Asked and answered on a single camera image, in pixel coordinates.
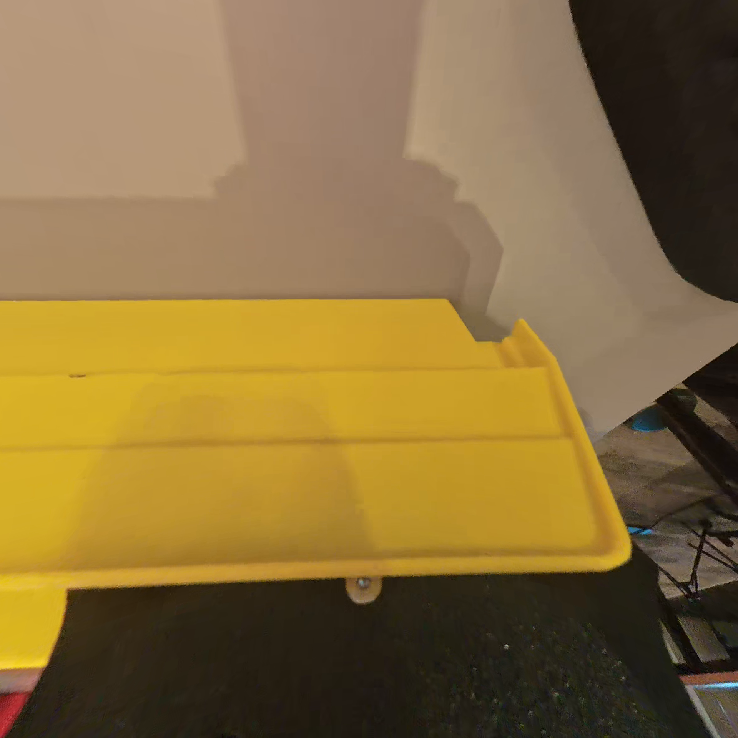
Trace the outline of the yellow plastic bin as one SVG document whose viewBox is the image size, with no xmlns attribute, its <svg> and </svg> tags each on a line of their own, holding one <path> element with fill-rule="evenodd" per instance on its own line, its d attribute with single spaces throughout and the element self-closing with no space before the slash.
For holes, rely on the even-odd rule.
<svg viewBox="0 0 738 738">
<path fill-rule="evenodd" d="M 447 300 L 1 305 L 2 672 L 70 590 L 589 573 L 630 536 L 557 360 Z"/>
</svg>

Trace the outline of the black metal bar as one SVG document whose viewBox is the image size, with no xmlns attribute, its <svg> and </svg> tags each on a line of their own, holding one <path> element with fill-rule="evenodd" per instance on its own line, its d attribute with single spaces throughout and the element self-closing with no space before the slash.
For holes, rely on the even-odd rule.
<svg viewBox="0 0 738 738">
<path fill-rule="evenodd" d="M 690 411 L 676 390 L 655 401 L 668 429 L 730 498 L 737 496 L 737 451 L 718 432 Z"/>
</svg>

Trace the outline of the black tripod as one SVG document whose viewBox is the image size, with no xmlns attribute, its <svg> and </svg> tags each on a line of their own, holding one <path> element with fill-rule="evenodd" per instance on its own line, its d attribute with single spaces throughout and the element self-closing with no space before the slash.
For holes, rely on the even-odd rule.
<svg viewBox="0 0 738 738">
<path fill-rule="evenodd" d="M 649 522 L 628 522 L 634 544 L 656 565 L 669 600 L 696 602 L 705 590 L 736 581 L 737 510 L 705 497 L 660 513 Z"/>
</svg>

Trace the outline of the red plastic bin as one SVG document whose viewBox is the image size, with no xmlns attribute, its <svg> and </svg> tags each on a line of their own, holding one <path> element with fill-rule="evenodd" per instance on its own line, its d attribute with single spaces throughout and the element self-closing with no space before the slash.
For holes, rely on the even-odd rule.
<svg viewBox="0 0 738 738">
<path fill-rule="evenodd" d="M 0 737 L 10 732 L 31 695 L 31 691 L 1 693 Z"/>
</svg>

